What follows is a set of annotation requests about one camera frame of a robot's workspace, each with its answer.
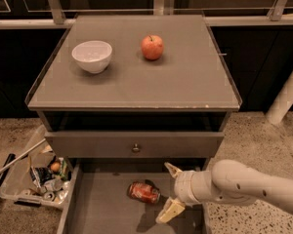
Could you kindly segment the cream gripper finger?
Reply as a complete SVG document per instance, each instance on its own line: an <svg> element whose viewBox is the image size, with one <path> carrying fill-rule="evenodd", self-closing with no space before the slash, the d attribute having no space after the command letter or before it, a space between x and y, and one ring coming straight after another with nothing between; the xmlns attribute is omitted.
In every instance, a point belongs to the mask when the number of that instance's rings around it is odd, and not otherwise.
<svg viewBox="0 0 293 234"><path fill-rule="evenodd" d="M169 162L165 162L164 166L168 170L172 178L177 178L183 171Z"/></svg>
<svg viewBox="0 0 293 234"><path fill-rule="evenodd" d="M159 224L167 223L177 215L180 215L185 210L185 208L186 205L178 198L172 199L171 197L169 197L155 221Z"/></svg>

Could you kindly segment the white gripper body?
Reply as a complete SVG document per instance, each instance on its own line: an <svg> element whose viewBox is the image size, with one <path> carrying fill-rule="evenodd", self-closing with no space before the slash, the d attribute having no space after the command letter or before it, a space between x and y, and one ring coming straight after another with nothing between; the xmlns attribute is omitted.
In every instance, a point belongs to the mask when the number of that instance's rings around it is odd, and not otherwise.
<svg viewBox="0 0 293 234"><path fill-rule="evenodd" d="M186 206L199 205L200 201L194 195L194 180L198 172L182 171L178 172L175 178L174 192L177 199Z"/></svg>

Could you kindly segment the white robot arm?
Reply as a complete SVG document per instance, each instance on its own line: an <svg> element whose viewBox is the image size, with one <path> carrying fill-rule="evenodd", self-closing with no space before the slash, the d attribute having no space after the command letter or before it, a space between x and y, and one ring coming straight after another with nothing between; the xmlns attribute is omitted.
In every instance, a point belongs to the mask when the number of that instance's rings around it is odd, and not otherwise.
<svg viewBox="0 0 293 234"><path fill-rule="evenodd" d="M204 202L251 205L262 200L293 215L293 179L263 174L234 160L221 160L210 171L182 171L170 163L165 167L175 180L176 198L168 198L157 223Z"/></svg>

